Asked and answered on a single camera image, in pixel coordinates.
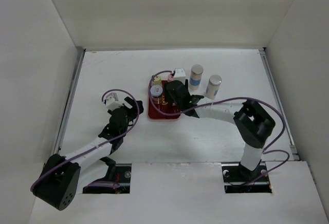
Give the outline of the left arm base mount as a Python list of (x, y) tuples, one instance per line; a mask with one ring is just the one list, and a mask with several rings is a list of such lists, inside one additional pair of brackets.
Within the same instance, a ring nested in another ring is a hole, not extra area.
[(117, 164), (113, 159), (103, 157), (80, 178), (85, 182), (79, 191), (82, 194), (128, 194), (131, 177), (131, 164)]

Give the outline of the pink cap condiment bottle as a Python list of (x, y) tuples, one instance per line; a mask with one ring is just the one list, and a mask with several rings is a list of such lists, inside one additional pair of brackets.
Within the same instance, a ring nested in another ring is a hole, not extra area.
[(173, 81), (173, 76), (172, 76), (171, 74), (168, 75), (168, 77), (167, 77), (167, 81), (168, 81), (168, 82)]

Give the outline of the tall silver cap spice bottle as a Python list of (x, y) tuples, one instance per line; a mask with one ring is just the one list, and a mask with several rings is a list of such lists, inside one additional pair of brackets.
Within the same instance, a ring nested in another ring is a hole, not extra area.
[(220, 84), (222, 83), (222, 78), (221, 76), (217, 75), (217, 74), (213, 74), (208, 81), (208, 85), (206, 88), (206, 92), (205, 92), (205, 97), (207, 97), (208, 99), (214, 100)]

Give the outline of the yellow cap condiment bottle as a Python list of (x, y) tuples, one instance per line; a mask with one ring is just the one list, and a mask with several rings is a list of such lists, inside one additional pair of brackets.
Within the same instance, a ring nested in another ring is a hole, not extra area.
[(162, 86), (162, 78), (160, 75), (153, 75), (151, 77), (151, 86), (155, 86), (155, 85), (159, 85), (159, 86)]

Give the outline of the blue label silver cap bottle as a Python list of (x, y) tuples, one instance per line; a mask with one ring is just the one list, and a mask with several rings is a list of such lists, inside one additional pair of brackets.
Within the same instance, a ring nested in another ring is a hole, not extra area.
[(199, 88), (203, 71), (204, 69), (200, 64), (195, 64), (191, 67), (189, 78), (189, 88), (191, 90), (197, 90)]

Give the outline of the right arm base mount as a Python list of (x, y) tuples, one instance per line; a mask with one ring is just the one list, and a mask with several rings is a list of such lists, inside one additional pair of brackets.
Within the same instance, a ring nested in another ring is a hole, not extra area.
[(254, 171), (239, 163), (222, 164), (224, 191), (227, 194), (272, 193), (267, 167), (260, 162)]

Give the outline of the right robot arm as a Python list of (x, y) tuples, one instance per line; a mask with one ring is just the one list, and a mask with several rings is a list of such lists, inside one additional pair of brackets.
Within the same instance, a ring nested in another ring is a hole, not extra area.
[(239, 162), (238, 173), (245, 181), (257, 177), (261, 156), (266, 140), (276, 125), (274, 119), (257, 102), (246, 100), (239, 103), (206, 103), (201, 95), (192, 95), (178, 80), (164, 85), (164, 97), (174, 103), (186, 116), (211, 118), (235, 125), (245, 142), (244, 152)]

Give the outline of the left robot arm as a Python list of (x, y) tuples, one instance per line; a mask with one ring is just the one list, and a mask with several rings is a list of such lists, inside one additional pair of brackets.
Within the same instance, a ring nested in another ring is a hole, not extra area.
[(110, 114), (109, 123), (96, 139), (75, 152), (50, 156), (41, 175), (31, 186), (35, 197), (59, 211), (71, 204), (76, 193), (89, 186), (120, 186), (117, 182), (110, 182), (115, 178), (116, 170), (116, 163), (110, 155), (122, 145), (125, 135), (135, 126), (144, 108), (142, 101), (130, 97), (120, 103), (115, 96), (108, 96), (105, 104)]

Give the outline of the red label jar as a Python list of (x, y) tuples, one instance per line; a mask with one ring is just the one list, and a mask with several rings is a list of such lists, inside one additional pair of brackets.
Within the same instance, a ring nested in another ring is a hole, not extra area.
[(163, 88), (161, 85), (153, 85), (150, 89), (151, 100), (154, 104), (159, 105), (163, 102)]

